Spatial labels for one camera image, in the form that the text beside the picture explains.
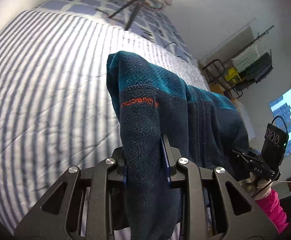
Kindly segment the pink sleeve right forearm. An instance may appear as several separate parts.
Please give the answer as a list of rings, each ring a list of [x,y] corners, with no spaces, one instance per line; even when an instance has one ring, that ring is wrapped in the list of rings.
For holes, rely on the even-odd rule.
[[[254,201],[273,222],[278,233],[282,233],[289,223],[287,222],[286,213],[280,206],[278,193],[273,189],[269,189],[267,193],[254,197]]]

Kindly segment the right hand beige glove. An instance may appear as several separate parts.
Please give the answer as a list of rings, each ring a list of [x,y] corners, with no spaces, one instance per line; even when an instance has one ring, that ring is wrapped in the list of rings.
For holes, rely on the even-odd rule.
[[[261,200],[269,196],[272,184],[272,181],[257,178],[252,172],[250,172],[248,179],[242,180],[242,188],[253,200]]]

